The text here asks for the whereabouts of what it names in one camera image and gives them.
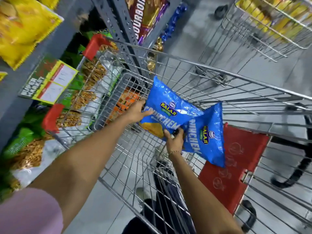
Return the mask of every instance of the person's shirt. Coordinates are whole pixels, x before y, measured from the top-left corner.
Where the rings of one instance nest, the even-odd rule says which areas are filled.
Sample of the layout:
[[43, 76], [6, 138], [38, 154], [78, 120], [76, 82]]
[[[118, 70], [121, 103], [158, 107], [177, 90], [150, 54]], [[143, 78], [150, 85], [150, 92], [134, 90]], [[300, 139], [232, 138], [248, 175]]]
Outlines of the person's shirt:
[[0, 227], [1, 234], [61, 234], [62, 211], [47, 192], [25, 188], [0, 205]]

